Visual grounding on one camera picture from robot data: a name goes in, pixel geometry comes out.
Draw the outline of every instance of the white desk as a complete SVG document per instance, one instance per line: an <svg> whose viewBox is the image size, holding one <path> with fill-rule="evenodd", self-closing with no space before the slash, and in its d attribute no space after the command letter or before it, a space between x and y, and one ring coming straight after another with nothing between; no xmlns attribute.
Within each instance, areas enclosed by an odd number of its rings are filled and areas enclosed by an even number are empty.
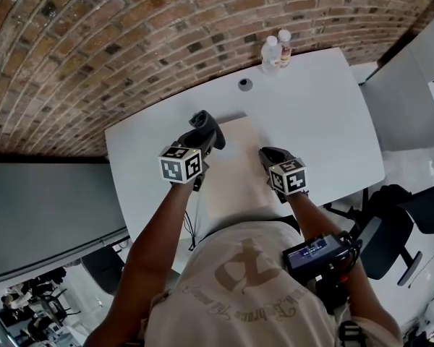
<svg viewBox="0 0 434 347"><path fill-rule="evenodd" d="M252 80L251 91L239 90L243 78ZM132 240L170 188L161 179L159 153L191 130L188 120L202 109L217 121L246 114L259 133L261 147L281 147L301 157L316 205L384 179L376 133L342 52L335 48L293 56L276 77L265 76L260 67L243 69L163 100L106 130L114 183ZM203 200L202 189L200 195L193 193L187 208L200 237L218 224L206 217ZM257 214L292 214L288 205L275 202ZM241 219L246 217L247 213L241 214ZM186 236L183 230L184 243L174 263L179 272L189 257Z"/></svg>

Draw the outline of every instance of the brick ceiling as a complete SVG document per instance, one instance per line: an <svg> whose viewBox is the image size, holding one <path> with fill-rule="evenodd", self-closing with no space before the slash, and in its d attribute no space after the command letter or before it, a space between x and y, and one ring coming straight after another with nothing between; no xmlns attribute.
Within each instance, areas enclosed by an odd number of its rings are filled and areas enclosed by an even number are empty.
<svg viewBox="0 0 434 347"><path fill-rule="evenodd" d="M0 153L106 155L106 127L256 64L280 27L375 61L431 1L0 0Z"/></svg>

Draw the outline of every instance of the beige paper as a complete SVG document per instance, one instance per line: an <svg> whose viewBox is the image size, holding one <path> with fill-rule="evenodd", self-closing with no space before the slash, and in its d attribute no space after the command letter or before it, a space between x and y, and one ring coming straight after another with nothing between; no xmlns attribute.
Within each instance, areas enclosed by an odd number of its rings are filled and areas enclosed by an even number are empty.
<svg viewBox="0 0 434 347"><path fill-rule="evenodd" d="M223 150L206 158L204 189L209 218L225 218L273 204L273 193L259 161L257 132L249 117L220 124L226 139Z"/></svg>

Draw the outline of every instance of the office chair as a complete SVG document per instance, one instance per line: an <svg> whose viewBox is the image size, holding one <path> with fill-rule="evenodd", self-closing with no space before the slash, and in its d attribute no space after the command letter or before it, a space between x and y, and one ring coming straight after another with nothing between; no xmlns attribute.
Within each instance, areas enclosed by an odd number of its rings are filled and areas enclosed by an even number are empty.
<svg viewBox="0 0 434 347"><path fill-rule="evenodd" d="M107 294L116 294L124 261L113 247L103 247L82 257L82 265Z"/></svg>
<svg viewBox="0 0 434 347"><path fill-rule="evenodd" d="M65 292L67 291L67 289L63 289L62 291L60 291L57 295L52 296L52 295L43 295L42 297L40 297L42 300L44 300L48 307L51 308L51 310L53 311L53 314L55 316L55 318L59 321L57 324L61 327L63 324L64 319L66 319L68 316L70 315L77 315L80 314L82 311L78 311L78 312L70 312L68 314L68 311L71 309L70 307L65 309L63 307L63 305L61 304L61 302L59 301L59 297Z"/></svg>
<svg viewBox="0 0 434 347"><path fill-rule="evenodd" d="M403 286L413 275L422 259L422 253L412 258L405 248L413 229L413 221L399 203L407 201L411 194L399 185L382 187L368 199L368 190L363 191L362 210L353 207L342 212L331 207L324 208L332 213L355 222L350 234L363 240L360 258L367 276L381 279L392 267L398 256L402 256L407 269L398 281Z"/></svg>
<svg viewBox="0 0 434 347"><path fill-rule="evenodd" d="M434 187L411 194L398 206L411 215L422 233L434 234Z"/></svg>

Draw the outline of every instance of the water bottle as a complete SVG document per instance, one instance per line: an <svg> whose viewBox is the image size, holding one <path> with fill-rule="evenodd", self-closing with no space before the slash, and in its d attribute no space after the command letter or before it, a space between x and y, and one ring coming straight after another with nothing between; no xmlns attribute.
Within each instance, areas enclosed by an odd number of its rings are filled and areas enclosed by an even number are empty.
<svg viewBox="0 0 434 347"><path fill-rule="evenodd" d="M291 58L291 46L289 45L291 33L288 30L280 30L280 32L278 32L278 38L280 39L281 45L280 67L285 68L288 66L289 60Z"/></svg>
<svg viewBox="0 0 434 347"><path fill-rule="evenodd" d="M268 36L262 47L262 72L268 76L276 75L280 70L281 45L275 36Z"/></svg>

